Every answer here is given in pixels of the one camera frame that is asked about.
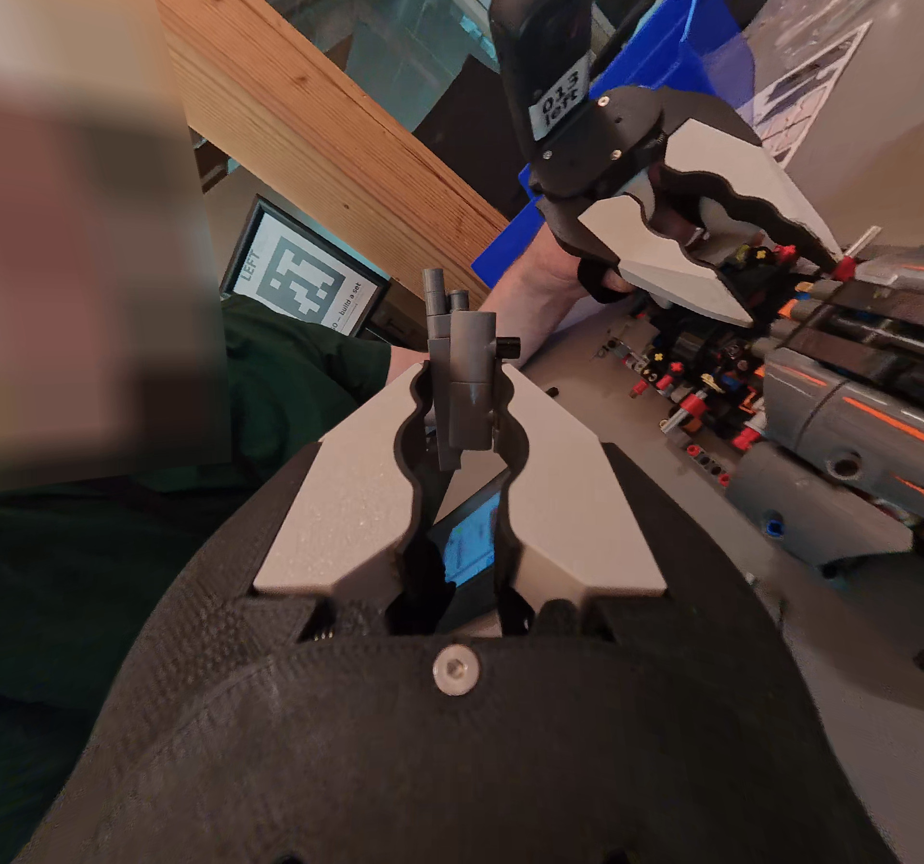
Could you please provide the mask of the lego sticker sheet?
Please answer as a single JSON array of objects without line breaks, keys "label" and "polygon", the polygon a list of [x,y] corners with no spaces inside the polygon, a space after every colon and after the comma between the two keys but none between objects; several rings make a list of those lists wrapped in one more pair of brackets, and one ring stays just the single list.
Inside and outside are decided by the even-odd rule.
[{"label": "lego sticker sheet", "polygon": [[872,23],[857,26],[753,98],[752,127],[781,168],[792,161]]}]

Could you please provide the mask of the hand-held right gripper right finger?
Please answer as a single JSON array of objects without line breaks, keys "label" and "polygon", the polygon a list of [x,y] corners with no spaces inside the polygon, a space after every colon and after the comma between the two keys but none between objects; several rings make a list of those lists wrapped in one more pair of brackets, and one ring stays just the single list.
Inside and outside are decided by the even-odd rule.
[{"label": "hand-held right gripper right finger", "polygon": [[511,468],[505,533],[496,544],[504,589],[535,616],[548,603],[579,612],[606,597],[659,597],[666,582],[597,434],[509,364],[512,394],[499,440]]}]

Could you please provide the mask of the small lego beam assembly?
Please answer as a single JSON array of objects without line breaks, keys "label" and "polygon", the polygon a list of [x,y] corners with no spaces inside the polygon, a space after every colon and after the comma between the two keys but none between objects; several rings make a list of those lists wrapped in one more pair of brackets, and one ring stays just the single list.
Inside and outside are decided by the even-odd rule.
[{"label": "small lego beam assembly", "polygon": [[472,310],[467,290],[446,290],[441,268],[423,270],[422,283],[438,462],[453,472],[464,451],[492,448],[495,378],[521,343],[498,335],[495,312]]}]

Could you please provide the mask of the grey and black lego car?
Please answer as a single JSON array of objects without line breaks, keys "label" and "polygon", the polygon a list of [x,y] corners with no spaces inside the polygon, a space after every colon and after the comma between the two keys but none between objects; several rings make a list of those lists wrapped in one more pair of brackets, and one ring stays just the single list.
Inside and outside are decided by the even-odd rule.
[{"label": "grey and black lego car", "polygon": [[922,246],[873,225],[832,273],[793,246],[745,244],[754,323],[642,295],[596,357],[630,398],[671,407],[658,429],[756,531],[828,579],[875,556],[922,556]]}]

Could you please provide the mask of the blue bin with square tag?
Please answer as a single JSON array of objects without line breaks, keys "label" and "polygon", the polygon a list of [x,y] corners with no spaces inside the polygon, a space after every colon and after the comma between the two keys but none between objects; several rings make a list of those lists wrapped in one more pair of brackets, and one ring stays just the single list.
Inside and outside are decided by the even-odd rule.
[{"label": "blue bin with square tag", "polygon": [[715,95],[733,108],[754,96],[755,65],[725,0],[663,0],[590,84],[595,98],[621,86]]}]

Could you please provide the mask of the framed tag sign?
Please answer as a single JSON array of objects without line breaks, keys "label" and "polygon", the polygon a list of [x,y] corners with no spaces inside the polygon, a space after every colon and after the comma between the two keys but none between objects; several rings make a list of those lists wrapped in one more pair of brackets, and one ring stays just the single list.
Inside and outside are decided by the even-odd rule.
[{"label": "framed tag sign", "polygon": [[355,336],[388,286],[362,258],[256,196],[219,290],[223,298],[249,297],[297,321]]}]

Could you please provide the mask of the person's left hand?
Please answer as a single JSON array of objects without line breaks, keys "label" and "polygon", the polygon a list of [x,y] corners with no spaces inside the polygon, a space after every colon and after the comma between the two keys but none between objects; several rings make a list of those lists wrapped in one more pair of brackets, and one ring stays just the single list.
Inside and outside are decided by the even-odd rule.
[{"label": "person's left hand", "polygon": [[655,163],[648,168],[648,177],[653,189],[654,209],[652,211],[650,227],[678,242],[681,246],[688,246],[696,241],[703,230],[703,223],[699,211],[699,197],[680,195],[674,191],[665,190],[662,181],[664,165]]}]

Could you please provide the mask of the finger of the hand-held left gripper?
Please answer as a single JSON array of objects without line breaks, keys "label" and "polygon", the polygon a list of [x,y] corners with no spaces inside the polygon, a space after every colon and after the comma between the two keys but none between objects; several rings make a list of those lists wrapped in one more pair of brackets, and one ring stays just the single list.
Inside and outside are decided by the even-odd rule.
[{"label": "finger of the hand-held left gripper", "polygon": [[628,283],[700,315],[750,327],[751,314],[715,269],[687,257],[678,242],[655,233],[631,195],[594,202],[579,222],[606,246]]},{"label": "finger of the hand-held left gripper", "polygon": [[667,139],[660,186],[695,203],[712,235],[762,233],[823,272],[843,258],[828,225],[754,139],[687,119]]}]

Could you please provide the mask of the wooden post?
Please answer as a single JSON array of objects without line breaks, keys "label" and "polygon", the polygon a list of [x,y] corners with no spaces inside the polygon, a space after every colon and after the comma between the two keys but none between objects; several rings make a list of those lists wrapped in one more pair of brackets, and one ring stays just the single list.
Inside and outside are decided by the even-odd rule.
[{"label": "wooden post", "polygon": [[479,306],[499,211],[269,3],[155,2],[191,128],[416,295],[439,267]]}]

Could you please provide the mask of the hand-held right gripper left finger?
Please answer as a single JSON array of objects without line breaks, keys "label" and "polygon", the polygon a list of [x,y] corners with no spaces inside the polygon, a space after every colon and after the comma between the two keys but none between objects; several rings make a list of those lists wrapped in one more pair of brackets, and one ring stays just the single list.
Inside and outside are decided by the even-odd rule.
[{"label": "hand-held right gripper left finger", "polygon": [[414,516],[398,433],[418,414],[413,364],[321,438],[302,485],[256,574],[268,595],[320,595],[385,610],[399,595],[397,557]]}]

